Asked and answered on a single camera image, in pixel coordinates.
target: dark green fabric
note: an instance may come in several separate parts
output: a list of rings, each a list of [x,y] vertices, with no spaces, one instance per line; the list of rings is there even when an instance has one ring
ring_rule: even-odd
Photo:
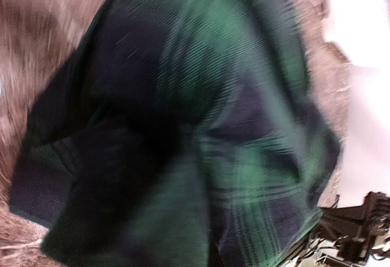
[[[286,0],[108,0],[24,147],[75,177],[41,247],[72,267],[275,267],[339,152]]]

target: cloth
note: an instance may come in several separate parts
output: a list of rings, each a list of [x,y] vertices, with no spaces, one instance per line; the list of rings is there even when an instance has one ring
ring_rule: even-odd
[[[214,241],[226,267],[277,266],[339,153],[297,30],[287,0],[107,0],[27,120],[15,183],[66,181],[32,193],[56,201],[32,215],[43,253],[198,267]]]

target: brown ground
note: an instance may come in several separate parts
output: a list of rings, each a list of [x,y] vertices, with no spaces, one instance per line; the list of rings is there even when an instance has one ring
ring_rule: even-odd
[[[39,254],[45,229],[7,211],[12,166],[26,113],[52,72],[77,45],[103,0],[0,0],[0,266],[55,266]],[[313,94],[340,137],[346,129],[347,71],[321,38],[321,0],[294,0]],[[338,171],[322,204],[333,203]]]

